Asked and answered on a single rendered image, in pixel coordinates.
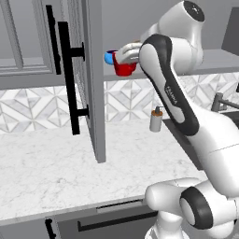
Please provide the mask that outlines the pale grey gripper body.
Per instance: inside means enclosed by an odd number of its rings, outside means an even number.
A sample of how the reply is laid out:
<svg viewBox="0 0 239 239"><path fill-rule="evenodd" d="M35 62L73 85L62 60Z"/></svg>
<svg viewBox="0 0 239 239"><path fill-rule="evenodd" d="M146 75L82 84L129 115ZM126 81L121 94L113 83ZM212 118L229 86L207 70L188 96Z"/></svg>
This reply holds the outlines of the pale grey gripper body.
<svg viewBox="0 0 239 239"><path fill-rule="evenodd" d="M128 43L120 48L116 53L118 64L137 63L139 60L139 50L142 44L140 42Z"/></svg>

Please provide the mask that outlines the grey closed cabinet door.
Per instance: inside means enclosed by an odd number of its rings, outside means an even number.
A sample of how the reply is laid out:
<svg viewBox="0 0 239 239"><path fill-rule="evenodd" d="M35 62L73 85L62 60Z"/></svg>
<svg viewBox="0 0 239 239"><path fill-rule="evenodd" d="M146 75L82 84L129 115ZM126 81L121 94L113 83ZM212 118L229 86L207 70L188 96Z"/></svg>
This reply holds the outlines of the grey closed cabinet door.
<svg viewBox="0 0 239 239"><path fill-rule="evenodd" d="M0 0L0 76L56 72L55 21L63 0Z"/></svg>

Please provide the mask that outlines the dark grey open cabinet door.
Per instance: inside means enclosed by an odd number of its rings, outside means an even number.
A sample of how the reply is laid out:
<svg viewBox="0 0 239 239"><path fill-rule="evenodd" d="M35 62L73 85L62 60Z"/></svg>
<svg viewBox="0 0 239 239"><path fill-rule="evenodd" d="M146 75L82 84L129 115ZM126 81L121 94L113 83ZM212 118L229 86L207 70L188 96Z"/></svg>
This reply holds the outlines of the dark grey open cabinet door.
<svg viewBox="0 0 239 239"><path fill-rule="evenodd" d="M239 56L239 7L233 7L221 48Z"/></svg>

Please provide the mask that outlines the red cup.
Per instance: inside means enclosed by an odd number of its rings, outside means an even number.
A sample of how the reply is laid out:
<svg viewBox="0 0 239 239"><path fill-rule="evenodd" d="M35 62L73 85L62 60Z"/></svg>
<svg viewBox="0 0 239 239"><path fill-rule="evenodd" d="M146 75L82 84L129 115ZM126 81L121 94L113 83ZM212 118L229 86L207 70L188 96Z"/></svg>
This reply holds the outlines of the red cup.
<svg viewBox="0 0 239 239"><path fill-rule="evenodd" d="M119 77L128 77L136 69L136 63L122 63L119 64L116 60L116 53L112 54L115 73Z"/></svg>

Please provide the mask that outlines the blue bowl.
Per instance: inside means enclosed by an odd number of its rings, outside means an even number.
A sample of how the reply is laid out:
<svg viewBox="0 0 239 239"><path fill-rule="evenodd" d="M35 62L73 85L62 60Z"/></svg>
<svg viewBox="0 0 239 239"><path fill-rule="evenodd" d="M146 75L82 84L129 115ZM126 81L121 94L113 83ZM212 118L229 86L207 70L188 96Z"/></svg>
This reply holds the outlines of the blue bowl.
<svg viewBox="0 0 239 239"><path fill-rule="evenodd" d="M113 64L113 50L108 50L105 53L105 62L110 65Z"/></svg>

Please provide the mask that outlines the grey soap dispenser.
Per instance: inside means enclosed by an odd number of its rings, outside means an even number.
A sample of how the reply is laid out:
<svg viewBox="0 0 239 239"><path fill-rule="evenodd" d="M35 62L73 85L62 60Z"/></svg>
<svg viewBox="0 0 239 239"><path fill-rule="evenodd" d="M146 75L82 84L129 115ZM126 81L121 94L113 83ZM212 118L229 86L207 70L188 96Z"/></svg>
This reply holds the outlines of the grey soap dispenser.
<svg viewBox="0 0 239 239"><path fill-rule="evenodd" d="M153 133L158 133L162 126L162 111L158 106L151 111L149 129Z"/></svg>

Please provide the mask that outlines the grey tap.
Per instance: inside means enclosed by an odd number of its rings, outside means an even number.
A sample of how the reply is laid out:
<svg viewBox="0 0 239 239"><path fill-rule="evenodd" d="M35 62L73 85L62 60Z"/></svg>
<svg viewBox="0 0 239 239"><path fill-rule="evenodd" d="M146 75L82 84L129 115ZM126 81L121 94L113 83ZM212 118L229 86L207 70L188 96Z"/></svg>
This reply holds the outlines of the grey tap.
<svg viewBox="0 0 239 239"><path fill-rule="evenodd" d="M211 106L211 110L214 112L219 112L221 110L226 110L228 106L239 109L239 105L228 100L223 99L223 94L221 92L217 92L213 104Z"/></svg>

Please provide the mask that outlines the grey drawer front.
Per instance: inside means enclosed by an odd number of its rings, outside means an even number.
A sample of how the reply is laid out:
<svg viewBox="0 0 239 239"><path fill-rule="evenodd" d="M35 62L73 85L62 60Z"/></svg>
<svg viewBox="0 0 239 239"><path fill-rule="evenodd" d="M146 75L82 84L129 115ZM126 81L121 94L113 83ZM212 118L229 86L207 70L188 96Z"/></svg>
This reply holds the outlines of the grey drawer front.
<svg viewBox="0 0 239 239"><path fill-rule="evenodd" d="M141 215L152 211L141 200L125 204L112 204L65 213L56 217L61 239L144 239L156 217L134 220L117 225L79 232L77 222L88 225L116 218Z"/></svg>

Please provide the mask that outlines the grey base cupboard door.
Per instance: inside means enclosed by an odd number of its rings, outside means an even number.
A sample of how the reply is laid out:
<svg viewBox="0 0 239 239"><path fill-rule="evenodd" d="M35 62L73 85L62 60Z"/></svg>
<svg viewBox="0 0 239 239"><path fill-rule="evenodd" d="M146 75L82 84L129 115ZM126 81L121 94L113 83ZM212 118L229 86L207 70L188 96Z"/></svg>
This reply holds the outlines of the grey base cupboard door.
<svg viewBox="0 0 239 239"><path fill-rule="evenodd" d="M45 219L0 224L0 239L49 239Z"/></svg>

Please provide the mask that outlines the grey wall cabinet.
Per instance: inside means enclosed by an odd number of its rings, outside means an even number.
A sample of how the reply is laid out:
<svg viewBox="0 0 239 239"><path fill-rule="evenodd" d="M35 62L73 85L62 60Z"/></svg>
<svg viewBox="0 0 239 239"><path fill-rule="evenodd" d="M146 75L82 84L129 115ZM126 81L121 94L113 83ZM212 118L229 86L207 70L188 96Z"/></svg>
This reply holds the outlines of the grey wall cabinet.
<svg viewBox="0 0 239 239"><path fill-rule="evenodd" d="M180 0L102 0L103 51L119 49L140 38ZM239 0L190 0L204 12L203 63L195 75L239 72L239 56L221 48L233 7Z"/></svg>

